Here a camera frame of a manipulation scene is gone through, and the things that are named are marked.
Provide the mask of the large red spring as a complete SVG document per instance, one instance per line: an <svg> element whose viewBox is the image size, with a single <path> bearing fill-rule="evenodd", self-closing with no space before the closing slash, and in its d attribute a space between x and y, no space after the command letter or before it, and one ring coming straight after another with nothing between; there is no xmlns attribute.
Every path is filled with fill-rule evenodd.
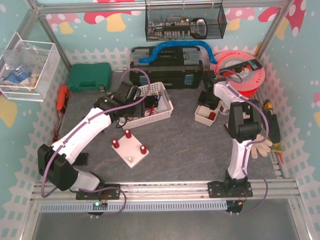
<svg viewBox="0 0 320 240"><path fill-rule="evenodd" d="M132 133L131 133L131 131L130 131L129 129L126 129L126 130L124 131L124 134L125 134L125 137L126 137L127 139L130 139L130 138L132 137Z"/></svg>
<svg viewBox="0 0 320 240"><path fill-rule="evenodd" d="M118 142L117 139L113 139L112 140L112 146L115 148L115 149L118 149L120 147L120 144Z"/></svg>
<svg viewBox="0 0 320 240"><path fill-rule="evenodd" d="M146 155L146 154L147 154L147 148L146 148L145 145L141 145L141 146L140 146L140 153L141 153L142 155Z"/></svg>

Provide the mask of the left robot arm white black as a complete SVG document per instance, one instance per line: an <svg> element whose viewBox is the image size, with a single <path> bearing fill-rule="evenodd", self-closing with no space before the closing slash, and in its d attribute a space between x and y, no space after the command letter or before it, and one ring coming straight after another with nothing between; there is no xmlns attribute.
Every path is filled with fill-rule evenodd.
<svg viewBox="0 0 320 240"><path fill-rule="evenodd" d="M42 144L37 150L38 172L42 176L40 195L49 197L54 191L45 193L46 182L56 189L76 189L85 193L107 191L97 175L74 168L82 150L103 130L119 118L144 116L146 92L131 83L120 81L118 90L97 99L89 113L64 137L51 145Z"/></svg>

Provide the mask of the white peg base plate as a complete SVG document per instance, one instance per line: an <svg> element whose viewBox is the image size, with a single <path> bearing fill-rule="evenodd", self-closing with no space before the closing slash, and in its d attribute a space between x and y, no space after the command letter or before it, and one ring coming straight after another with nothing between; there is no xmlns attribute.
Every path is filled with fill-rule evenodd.
<svg viewBox="0 0 320 240"><path fill-rule="evenodd" d="M111 147L122 158L122 160L132 169L141 162L150 153L147 149L145 155L141 154L140 146L143 145L133 134L131 138L126 138L124 135L120 139L119 148L114 148L111 141Z"/></svg>

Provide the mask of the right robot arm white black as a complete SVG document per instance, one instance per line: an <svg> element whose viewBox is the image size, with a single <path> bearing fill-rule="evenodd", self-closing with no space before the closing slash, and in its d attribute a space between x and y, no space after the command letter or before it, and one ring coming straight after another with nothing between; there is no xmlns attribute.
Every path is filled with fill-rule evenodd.
<svg viewBox="0 0 320 240"><path fill-rule="evenodd" d="M266 157L271 152L272 142L267 135L261 135L262 123L269 129L267 118L259 102L242 95L228 79L218 78L214 71L205 70L202 80L205 92L200 99L209 99L214 109L219 104L229 109L227 130L232 138L232 152L226 177L243 181L248 177L249 157L257 158L258 153Z"/></svg>

